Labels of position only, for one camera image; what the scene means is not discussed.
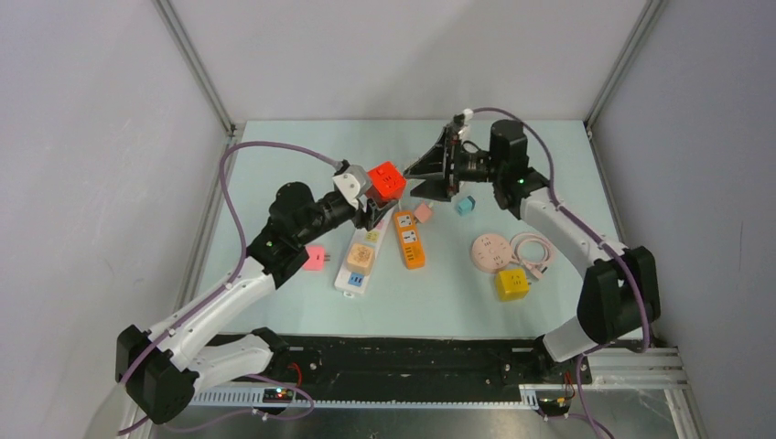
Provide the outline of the red cube socket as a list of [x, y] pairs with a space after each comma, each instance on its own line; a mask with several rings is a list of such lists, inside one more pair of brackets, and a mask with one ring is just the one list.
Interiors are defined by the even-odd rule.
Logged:
[[390, 161], [383, 162], [368, 172], [372, 186], [367, 190], [367, 197], [379, 203], [399, 200], [406, 187], [402, 172]]

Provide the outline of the beige dragon cube adapter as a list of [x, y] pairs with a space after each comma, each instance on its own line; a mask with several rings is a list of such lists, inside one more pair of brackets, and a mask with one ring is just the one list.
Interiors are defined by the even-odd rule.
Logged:
[[375, 249], [362, 243], [353, 243], [345, 258], [345, 266], [352, 273], [370, 275], [375, 261]]

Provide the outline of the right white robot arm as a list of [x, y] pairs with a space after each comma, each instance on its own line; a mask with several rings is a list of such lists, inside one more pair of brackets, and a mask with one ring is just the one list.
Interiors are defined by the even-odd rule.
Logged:
[[413, 197], [435, 201], [450, 201], [463, 182], [490, 183], [499, 208], [543, 234], [581, 275], [575, 316], [534, 343], [534, 375], [555, 381], [566, 373], [569, 359], [636, 329], [647, 349], [650, 325], [661, 314], [652, 253], [606, 239], [561, 201], [553, 176], [529, 164], [528, 139], [539, 135], [526, 123], [514, 116], [494, 122], [486, 150], [467, 149], [468, 130], [466, 115], [455, 116], [404, 176], [419, 182]]

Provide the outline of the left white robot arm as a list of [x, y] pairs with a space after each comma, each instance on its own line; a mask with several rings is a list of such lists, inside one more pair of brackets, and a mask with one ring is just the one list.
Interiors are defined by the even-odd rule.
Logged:
[[277, 291], [307, 262], [307, 245], [340, 225], [371, 230], [403, 195], [406, 181], [390, 162], [370, 171], [342, 163], [333, 189], [314, 198], [308, 185], [291, 182], [275, 192], [265, 226], [242, 241], [234, 269], [204, 295], [142, 330], [117, 338], [115, 378], [148, 421], [177, 417], [199, 392], [227, 380], [261, 374], [279, 380], [287, 354], [270, 330], [214, 347], [211, 340], [244, 308]]

